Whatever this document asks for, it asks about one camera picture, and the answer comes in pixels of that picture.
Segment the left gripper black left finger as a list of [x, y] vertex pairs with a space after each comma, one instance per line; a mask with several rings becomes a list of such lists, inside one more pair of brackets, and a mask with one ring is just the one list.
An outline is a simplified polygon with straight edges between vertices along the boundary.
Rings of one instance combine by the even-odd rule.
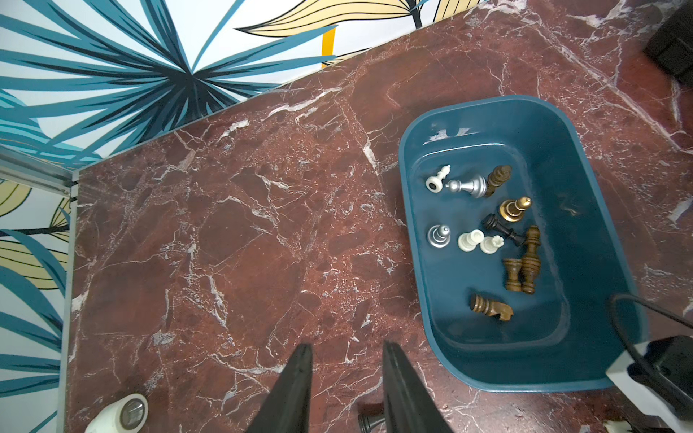
[[307, 432], [312, 382], [311, 344], [299, 344], [247, 432]]

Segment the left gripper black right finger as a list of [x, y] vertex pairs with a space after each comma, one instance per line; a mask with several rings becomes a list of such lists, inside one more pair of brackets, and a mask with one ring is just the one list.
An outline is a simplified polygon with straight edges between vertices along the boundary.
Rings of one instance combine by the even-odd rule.
[[383, 345], [384, 418], [387, 432], [452, 432], [404, 350]]

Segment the brown wooden knight piece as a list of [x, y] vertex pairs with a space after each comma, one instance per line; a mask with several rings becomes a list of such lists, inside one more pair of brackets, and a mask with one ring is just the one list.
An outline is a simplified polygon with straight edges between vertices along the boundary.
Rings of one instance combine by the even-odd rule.
[[470, 309], [487, 317], [497, 317], [502, 322], [510, 321], [514, 315], [513, 309], [508, 304], [487, 299], [477, 293], [470, 296]]

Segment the teal plastic storage box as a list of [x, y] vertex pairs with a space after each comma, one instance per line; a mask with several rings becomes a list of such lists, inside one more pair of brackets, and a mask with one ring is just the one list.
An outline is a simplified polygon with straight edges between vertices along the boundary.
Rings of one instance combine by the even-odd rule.
[[570, 119], [536, 97], [431, 110], [405, 130], [402, 196], [428, 343], [488, 392], [606, 389], [607, 311], [635, 293]]

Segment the dark brown wooden piece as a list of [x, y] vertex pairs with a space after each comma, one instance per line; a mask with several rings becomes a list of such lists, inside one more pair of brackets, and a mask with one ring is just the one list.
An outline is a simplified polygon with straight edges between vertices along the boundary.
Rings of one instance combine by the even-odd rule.
[[506, 271], [505, 288], [509, 292], [521, 292], [522, 284], [520, 283], [520, 272], [522, 270], [522, 260], [514, 258], [503, 259], [503, 265]]

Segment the brown wooden bishop piece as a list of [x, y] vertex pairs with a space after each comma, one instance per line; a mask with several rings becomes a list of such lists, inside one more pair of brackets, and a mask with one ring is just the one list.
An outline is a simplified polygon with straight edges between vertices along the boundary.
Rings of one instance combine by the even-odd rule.
[[522, 291], [535, 293], [535, 280], [541, 270], [538, 249], [541, 245], [541, 231], [538, 226], [530, 226], [525, 235], [526, 250], [522, 257]]

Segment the gold metal chess piece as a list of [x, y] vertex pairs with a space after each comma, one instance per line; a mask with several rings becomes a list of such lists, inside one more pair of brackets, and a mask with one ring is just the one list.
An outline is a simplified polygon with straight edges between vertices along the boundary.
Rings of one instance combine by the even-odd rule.
[[509, 223], [517, 223], [523, 220], [525, 212], [532, 207], [530, 197], [521, 197], [517, 200], [505, 200], [498, 208], [503, 220]]

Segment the cream white pawn piece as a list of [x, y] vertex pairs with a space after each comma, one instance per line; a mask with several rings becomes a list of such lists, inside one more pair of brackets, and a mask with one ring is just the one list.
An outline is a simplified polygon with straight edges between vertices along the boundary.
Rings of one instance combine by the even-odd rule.
[[451, 170], [449, 164], [442, 166], [439, 171], [427, 178], [425, 185], [426, 188], [432, 193], [440, 193], [444, 189], [444, 180], [447, 178]]

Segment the silver metal pawn piece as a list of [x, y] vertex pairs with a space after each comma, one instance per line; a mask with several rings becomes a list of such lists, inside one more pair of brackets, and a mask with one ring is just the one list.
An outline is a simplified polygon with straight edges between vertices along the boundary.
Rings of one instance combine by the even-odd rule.
[[472, 198], [483, 198], [487, 194], [487, 179], [476, 174], [469, 180], [451, 180], [445, 185], [451, 193], [466, 192]]

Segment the brown wooden pawn base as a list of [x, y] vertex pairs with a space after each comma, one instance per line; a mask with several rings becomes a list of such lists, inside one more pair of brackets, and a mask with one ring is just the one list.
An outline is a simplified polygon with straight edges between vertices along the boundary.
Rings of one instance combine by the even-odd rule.
[[512, 167], [510, 165], [496, 166], [487, 176], [487, 191], [485, 196], [491, 197], [498, 188], [508, 182], [512, 176]]

